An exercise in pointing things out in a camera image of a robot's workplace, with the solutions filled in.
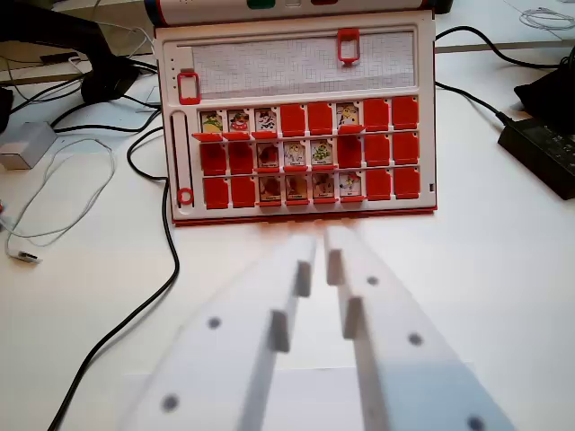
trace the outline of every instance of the white desk surface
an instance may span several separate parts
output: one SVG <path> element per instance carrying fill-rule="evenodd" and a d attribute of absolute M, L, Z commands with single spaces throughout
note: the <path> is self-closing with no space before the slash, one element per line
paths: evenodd
<path fill-rule="evenodd" d="M 513 1 L 526 3 L 526 0 Z M 503 0 L 454 0 L 450 13 L 436 15 L 436 33 L 457 25 L 469 25 L 482 31 L 493 43 L 504 48 L 536 48 L 545 44 L 561 43 L 561 39 L 550 31 L 533 29 L 520 22 L 520 14 L 516 7 Z M 436 46 L 447 51 L 466 51 L 471 47 L 487 48 L 483 40 L 467 31 L 452 33 L 438 40 Z"/>
<path fill-rule="evenodd" d="M 557 62 L 567 51 L 512 54 Z M 437 56 L 438 80 L 462 86 L 516 119 L 521 116 L 510 108 L 517 101 L 513 86 L 542 74 L 509 66 L 491 52 Z M 140 97 L 153 82 L 146 78 L 129 94 Z M 11 118 L 9 128 L 25 120 L 52 120 L 79 102 L 75 95 L 29 107 Z M 134 113 L 124 103 L 81 110 L 62 125 L 142 124 L 147 114 Z M 499 133 L 489 112 L 438 91 L 434 215 L 174 230 L 182 262 L 177 284 L 93 364 L 61 429 L 115 429 L 126 405 L 126 380 L 154 369 L 195 309 L 290 234 L 320 237 L 330 223 L 351 227 L 385 259 L 518 430 L 572 430 L 575 200 L 560 200 L 501 149 Z M 125 162 L 128 145 L 136 138 L 94 134 L 116 149 L 119 168 L 91 213 L 62 240 L 38 251 L 45 260 L 37 267 L 0 254 L 0 429 L 46 429 L 93 344 L 173 270 L 161 224 L 162 186 L 139 178 Z M 86 135 L 68 134 L 50 152 L 78 136 Z M 80 155 L 54 176 L 22 229 L 63 224 L 106 174 L 107 160 L 95 146 L 72 151 Z M 148 172 L 165 172 L 161 139 L 146 145 L 135 159 Z M 46 163 L 45 157 L 31 172 L 0 172 L 0 198 L 9 205 L 9 216 L 39 183 Z M 14 239 L 13 246 L 18 244 L 24 247 Z M 340 335 L 336 291 L 324 282 L 320 247 L 312 297 L 300 302 L 293 350 L 279 356 L 278 368 L 353 365 L 352 346 Z M 360 429 L 358 424 L 353 431 Z"/>
<path fill-rule="evenodd" d="M 504 0 L 504 1 L 505 3 L 517 9 L 519 11 L 519 14 L 526 11 L 527 9 L 537 9 L 539 7 L 545 7 L 547 9 L 551 9 L 552 11 L 575 17 L 575 3 L 564 3 L 560 2 L 559 0 Z M 549 23 L 563 25 L 565 22 L 549 22 Z M 575 40 L 575 29 L 560 30 L 560 31 L 554 30 L 552 31 L 552 33 L 561 40 L 571 40 L 571 41 Z"/>

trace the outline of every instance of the guess who game board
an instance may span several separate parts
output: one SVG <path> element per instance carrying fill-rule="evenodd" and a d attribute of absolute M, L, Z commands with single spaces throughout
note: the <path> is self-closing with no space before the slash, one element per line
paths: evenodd
<path fill-rule="evenodd" d="M 434 210 L 434 34 L 427 10 L 156 29 L 174 222 Z"/>

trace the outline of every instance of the power adapter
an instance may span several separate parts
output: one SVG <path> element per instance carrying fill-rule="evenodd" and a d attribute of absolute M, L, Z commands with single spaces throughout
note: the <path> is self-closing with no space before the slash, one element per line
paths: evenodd
<path fill-rule="evenodd" d="M 575 198 L 575 142 L 538 119 L 504 123 L 499 144 L 561 198 Z"/>

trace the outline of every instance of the grid paper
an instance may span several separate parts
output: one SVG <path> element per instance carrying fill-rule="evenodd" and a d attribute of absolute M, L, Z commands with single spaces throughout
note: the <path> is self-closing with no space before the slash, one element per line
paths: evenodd
<path fill-rule="evenodd" d="M 193 47 L 202 99 L 374 90 L 414 85 L 413 33 L 361 35 L 360 60 L 344 66 L 335 38 Z M 346 47 L 342 46 L 346 56 Z"/>

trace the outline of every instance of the black device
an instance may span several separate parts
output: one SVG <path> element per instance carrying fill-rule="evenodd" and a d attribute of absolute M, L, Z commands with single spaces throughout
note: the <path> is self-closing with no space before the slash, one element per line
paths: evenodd
<path fill-rule="evenodd" d="M 569 61 L 534 83 L 515 87 L 525 111 L 562 133 L 575 134 L 575 50 Z"/>
<path fill-rule="evenodd" d="M 131 60 L 114 56 L 96 22 L 82 20 L 13 0 L 0 6 L 0 41 L 19 40 L 83 52 L 92 72 L 82 81 L 86 103 L 121 97 L 136 81 L 139 70 Z"/>
<path fill-rule="evenodd" d="M 575 198 L 575 142 L 538 119 L 507 123 L 500 145 L 563 199 Z"/>
<path fill-rule="evenodd" d="M 8 125 L 13 100 L 14 95 L 10 90 L 0 88 L 0 133 L 4 132 Z"/>

